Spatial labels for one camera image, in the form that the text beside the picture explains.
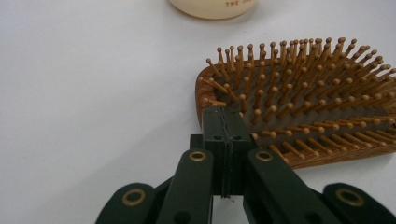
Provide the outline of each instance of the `white table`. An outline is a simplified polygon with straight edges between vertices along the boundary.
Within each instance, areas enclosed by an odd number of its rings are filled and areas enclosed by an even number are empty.
[[[0,1],[0,223],[93,223],[120,187],[172,176],[200,133],[194,83],[217,47],[340,36],[396,66],[395,1],[262,0],[200,20],[167,1]],[[298,170],[396,214],[396,157]],[[216,198],[213,223],[247,223]]]

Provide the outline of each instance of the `hairbrush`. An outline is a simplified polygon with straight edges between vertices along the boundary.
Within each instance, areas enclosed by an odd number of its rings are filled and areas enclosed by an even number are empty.
[[[238,110],[256,144],[292,168],[394,152],[396,69],[370,46],[345,42],[218,48],[196,80],[198,120],[210,106]]]

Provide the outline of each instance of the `metal ring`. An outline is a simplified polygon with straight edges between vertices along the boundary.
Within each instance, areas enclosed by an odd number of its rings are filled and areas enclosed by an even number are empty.
[[[260,161],[271,161],[273,157],[271,154],[269,154],[267,152],[259,151],[256,153],[256,158]]]
[[[335,195],[343,203],[347,203],[354,207],[360,207],[364,205],[364,199],[355,191],[350,189],[338,189]]]
[[[192,161],[204,161],[206,159],[206,154],[202,151],[194,151],[190,153],[190,160]]]
[[[139,194],[136,200],[130,200],[128,197],[132,194]],[[126,206],[137,206],[146,199],[146,192],[142,189],[130,189],[122,196],[122,203]]]

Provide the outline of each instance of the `black plastic part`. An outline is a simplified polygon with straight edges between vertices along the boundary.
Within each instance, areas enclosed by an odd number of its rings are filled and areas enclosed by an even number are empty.
[[[250,180],[248,183],[253,185],[274,223],[341,223],[297,174],[271,150],[250,151],[247,174]]]
[[[157,223],[211,223],[214,157],[210,151],[186,151],[163,201]]]
[[[251,224],[396,224],[360,189],[334,184],[323,195],[310,189],[277,154],[257,148],[230,108],[208,108],[203,133],[191,135],[192,149],[182,155],[175,176],[156,189],[139,183],[119,189],[96,224],[211,223],[213,195],[244,195]]]
[[[130,184],[117,190],[107,202],[96,224],[150,224],[155,221],[155,190],[146,184]]]
[[[221,197],[243,193],[243,160],[251,150],[248,130],[237,111],[209,107],[202,117],[204,148],[215,158],[214,193]]]
[[[191,134],[190,148],[204,148],[204,136],[201,134]]]
[[[347,184],[326,186],[322,198],[343,223],[396,223],[396,217],[382,204]]]

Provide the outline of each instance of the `paddle brush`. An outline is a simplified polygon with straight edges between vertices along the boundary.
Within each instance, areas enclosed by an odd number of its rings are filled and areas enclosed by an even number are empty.
[[[238,110],[257,145],[292,168],[394,152],[396,69],[377,50],[345,42],[218,48],[196,80],[198,120],[210,106]]]

